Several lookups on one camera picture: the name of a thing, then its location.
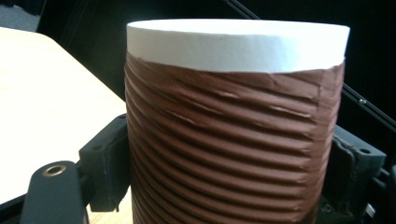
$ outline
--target dark background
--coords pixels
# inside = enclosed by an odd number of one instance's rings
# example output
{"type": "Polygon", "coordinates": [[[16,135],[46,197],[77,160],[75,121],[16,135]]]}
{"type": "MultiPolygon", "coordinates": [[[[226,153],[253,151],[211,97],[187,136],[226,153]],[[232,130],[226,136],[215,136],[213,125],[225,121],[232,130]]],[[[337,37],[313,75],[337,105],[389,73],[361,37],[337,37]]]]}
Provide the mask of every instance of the dark background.
{"type": "MultiPolygon", "coordinates": [[[[345,83],[396,119],[395,0],[240,0],[263,20],[312,21],[351,28],[345,83]]],[[[126,24],[153,19],[243,19],[222,0],[47,0],[37,31],[52,37],[120,98],[126,24]]],[[[338,125],[388,154],[396,134],[343,97],[338,125]]]]}

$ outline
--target tabletop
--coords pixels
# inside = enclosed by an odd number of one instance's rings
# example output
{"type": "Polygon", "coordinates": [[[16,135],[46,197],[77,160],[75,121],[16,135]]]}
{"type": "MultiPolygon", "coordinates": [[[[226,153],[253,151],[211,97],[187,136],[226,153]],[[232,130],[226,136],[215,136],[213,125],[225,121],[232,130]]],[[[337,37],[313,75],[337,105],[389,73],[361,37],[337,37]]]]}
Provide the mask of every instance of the tabletop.
{"type": "Polygon", "coordinates": [[[0,203],[26,193],[35,170],[78,151],[125,103],[37,33],[0,27],[0,203]]]}

